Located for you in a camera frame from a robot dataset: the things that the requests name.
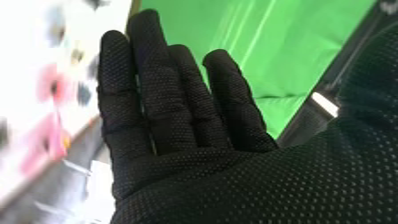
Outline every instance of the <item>black glove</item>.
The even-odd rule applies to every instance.
[[[155,11],[132,18],[129,36],[106,34],[100,55],[113,223],[397,223],[398,32],[363,53],[340,118],[290,149],[267,134],[228,52],[205,58],[210,94],[187,47],[168,47]]]

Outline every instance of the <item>blurry background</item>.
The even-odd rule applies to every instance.
[[[0,223],[109,223],[109,151],[97,102],[100,38],[161,12],[170,44],[198,64],[225,48],[269,132],[301,144],[338,116],[351,61],[397,21],[397,0],[31,0],[0,9]]]

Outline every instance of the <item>hand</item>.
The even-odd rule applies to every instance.
[[[377,128],[388,119],[347,94],[360,89],[358,82],[349,81],[329,130],[303,146],[278,149],[226,51],[205,58],[210,94],[191,51],[182,45],[168,46],[155,11],[132,18],[129,36],[130,41],[120,32],[106,34],[100,55],[114,223],[397,221],[398,194],[390,183],[398,180],[392,160],[398,153],[388,147],[372,150],[376,139],[356,140],[370,130],[395,145],[397,137]],[[353,79],[369,77],[356,69],[354,73]],[[370,124],[358,117],[363,110],[374,117]],[[390,180],[379,179],[377,170]]]

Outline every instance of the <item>fingertip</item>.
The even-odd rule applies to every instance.
[[[203,59],[203,65],[205,67],[212,67],[223,61],[234,61],[234,57],[225,49],[218,49],[207,54]]]
[[[102,37],[102,46],[107,46],[107,43],[113,41],[125,41],[127,36],[118,30],[107,31]]]
[[[193,52],[191,49],[186,45],[177,44],[170,46],[170,52],[171,52],[171,56],[177,59],[193,59],[194,60],[194,56],[193,56]]]
[[[129,20],[129,36],[134,37],[136,31],[141,30],[148,24],[161,24],[161,16],[155,9],[146,9],[141,13],[138,13]]]

